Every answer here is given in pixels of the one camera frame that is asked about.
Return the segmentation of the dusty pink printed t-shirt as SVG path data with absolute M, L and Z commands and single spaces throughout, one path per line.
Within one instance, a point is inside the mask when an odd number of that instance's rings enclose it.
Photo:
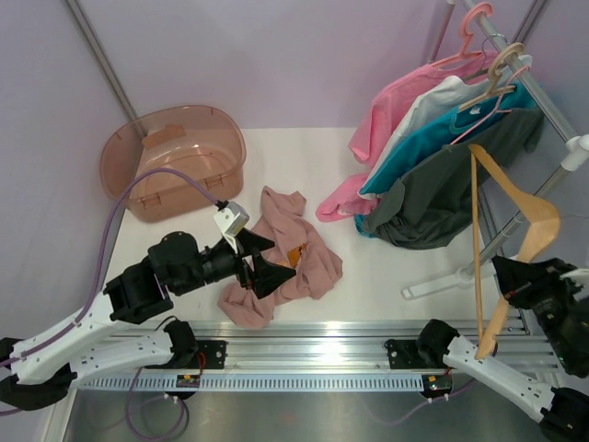
M 304 219 L 306 198 L 300 192 L 278 193 L 266 186 L 260 195 L 260 219 L 252 231 L 272 240 L 275 247 L 261 256 L 270 263 L 296 271 L 296 276 L 263 299 L 238 283 L 227 285 L 217 301 L 236 325 L 266 327 L 281 305 L 300 299 L 319 300 L 342 278 L 342 260 L 327 247 L 316 229 Z

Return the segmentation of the wooden clothes hanger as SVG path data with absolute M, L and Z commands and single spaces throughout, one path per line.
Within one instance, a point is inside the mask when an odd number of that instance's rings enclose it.
M 471 173 L 474 289 L 479 336 L 475 358 L 481 360 L 489 356 L 495 348 L 496 336 L 502 331 L 507 319 L 509 303 L 501 297 L 488 325 L 483 325 L 481 257 L 479 253 L 478 166 L 485 168 L 490 177 L 500 185 L 529 222 L 529 228 L 517 254 L 518 261 L 530 263 L 557 238 L 560 232 L 560 214 L 558 209 L 548 201 L 519 190 L 481 145 L 471 144 L 468 148 L 470 150 Z

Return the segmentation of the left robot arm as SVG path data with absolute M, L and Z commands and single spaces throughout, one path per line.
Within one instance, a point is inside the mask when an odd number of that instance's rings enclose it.
M 172 310 L 174 296 L 229 277 L 259 299 L 269 296 L 296 275 L 295 269 L 264 259 L 262 253 L 273 246 L 247 229 L 237 234 L 235 246 L 222 238 L 203 250 L 188 233 L 166 235 L 76 313 L 32 338 L 2 339 L 1 365 L 10 373 L 1 381 L 1 402 L 11 413 L 36 411 L 110 372 L 190 366 L 199 344 L 186 321 L 172 320 L 121 343 L 102 340 Z

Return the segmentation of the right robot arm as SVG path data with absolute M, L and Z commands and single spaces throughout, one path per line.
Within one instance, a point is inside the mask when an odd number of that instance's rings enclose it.
M 575 298 L 588 284 L 587 269 L 558 258 L 524 263 L 495 257 L 492 264 L 502 299 L 513 307 L 532 311 L 565 372 L 587 378 L 588 300 Z M 546 439 L 587 440 L 587 394 L 551 387 L 492 355 L 477 356 L 482 346 L 441 320 L 427 323 L 416 347 L 425 365 L 456 368 L 501 394 L 536 422 Z

